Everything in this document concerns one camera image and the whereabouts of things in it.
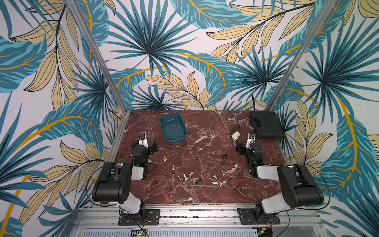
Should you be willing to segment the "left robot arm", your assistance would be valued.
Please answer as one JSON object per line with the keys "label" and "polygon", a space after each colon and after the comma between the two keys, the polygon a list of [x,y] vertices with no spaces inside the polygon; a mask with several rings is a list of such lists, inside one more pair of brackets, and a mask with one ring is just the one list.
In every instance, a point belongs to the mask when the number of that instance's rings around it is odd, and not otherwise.
{"label": "left robot arm", "polygon": [[144,217],[144,204],[130,191],[131,182],[147,178],[150,155],[157,151],[157,142],[150,146],[146,133],[141,132],[132,144],[131,162],[103,165],[91,193],[93,202],[116,206],[122,214]]}

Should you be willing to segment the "teal plastic storage box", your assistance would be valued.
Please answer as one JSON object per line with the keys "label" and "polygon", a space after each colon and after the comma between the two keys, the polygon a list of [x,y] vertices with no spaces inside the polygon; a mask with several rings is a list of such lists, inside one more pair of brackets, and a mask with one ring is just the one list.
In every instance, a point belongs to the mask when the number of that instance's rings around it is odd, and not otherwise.
{"label": "teal plastic storage box", "polygon": [[161,116],[160,126],[164,139],[170,145],[184,142],[188,135],[184,120],[179,113]]}

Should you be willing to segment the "dark brown chess piece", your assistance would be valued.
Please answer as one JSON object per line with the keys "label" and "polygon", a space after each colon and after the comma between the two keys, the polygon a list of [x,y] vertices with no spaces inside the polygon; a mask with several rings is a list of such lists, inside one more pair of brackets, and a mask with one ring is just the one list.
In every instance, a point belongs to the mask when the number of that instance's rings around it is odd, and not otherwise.
{"label": "dark brown chess piece", "polygon": [[222,161],[221,161],[221,165],[223,166],[228,158],[228,155],[227,154],[221,154],[221,158],[222,158]]}

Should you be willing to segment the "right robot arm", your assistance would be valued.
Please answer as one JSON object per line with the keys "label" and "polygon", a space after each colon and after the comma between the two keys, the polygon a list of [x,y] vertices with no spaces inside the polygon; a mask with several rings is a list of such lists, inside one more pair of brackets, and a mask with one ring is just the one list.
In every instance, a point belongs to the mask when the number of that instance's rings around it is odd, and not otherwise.
{"label": "right robot arm", "polygon": [[324,195],[305,165],[272,166],[263,163],[263,147],[257,143],[254,133],[248,134],[246,143],[238,142],[236,151],[245,156],[247,170],[251,176],[280,183],[279,194],[256,202],[254,209],[256,217],[323,204]]}

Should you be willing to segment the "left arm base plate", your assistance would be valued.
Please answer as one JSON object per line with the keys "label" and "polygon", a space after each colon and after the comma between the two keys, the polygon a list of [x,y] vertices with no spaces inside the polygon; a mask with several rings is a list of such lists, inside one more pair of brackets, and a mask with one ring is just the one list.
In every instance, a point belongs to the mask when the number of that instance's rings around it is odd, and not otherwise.
{"label": "left arm base plate", "polygon": [[136,214],[128,214],[119,210],[119,226],[157,226],[160,220],[160,209],[141,209]]}

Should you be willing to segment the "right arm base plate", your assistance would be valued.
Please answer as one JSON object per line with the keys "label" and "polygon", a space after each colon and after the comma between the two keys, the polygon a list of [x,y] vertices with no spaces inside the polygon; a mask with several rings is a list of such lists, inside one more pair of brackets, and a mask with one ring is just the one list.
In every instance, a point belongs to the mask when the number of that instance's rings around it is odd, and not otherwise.
{"label": "right arm base plate", "polygon": [[280,219],[277,213],[267,214],[259,208],[238,208],[241,225],[277,225],[280,224]]}

